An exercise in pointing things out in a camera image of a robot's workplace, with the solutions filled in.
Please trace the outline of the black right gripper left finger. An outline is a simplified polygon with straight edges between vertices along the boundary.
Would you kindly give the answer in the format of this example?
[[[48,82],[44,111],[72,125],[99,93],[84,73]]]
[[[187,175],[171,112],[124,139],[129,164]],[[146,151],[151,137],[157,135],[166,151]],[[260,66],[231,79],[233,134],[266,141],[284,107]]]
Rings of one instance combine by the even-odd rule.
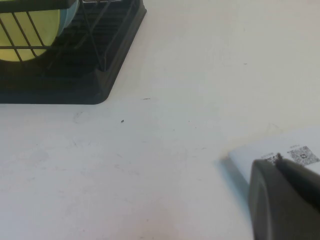
[[[251,166],[248,206],[255,240],[318,240],[320,200],[304,200],[267,160]]]

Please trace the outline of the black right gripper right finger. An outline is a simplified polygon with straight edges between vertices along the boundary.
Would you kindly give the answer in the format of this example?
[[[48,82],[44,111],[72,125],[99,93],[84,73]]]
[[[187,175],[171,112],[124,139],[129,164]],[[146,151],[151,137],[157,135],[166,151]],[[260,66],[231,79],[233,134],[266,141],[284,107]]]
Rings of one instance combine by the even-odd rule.
[[[300,164],[283,158],[280,153],[278,153],[276,157],[276,168],[304,200],[320,199],[319,174],[303,167]]]

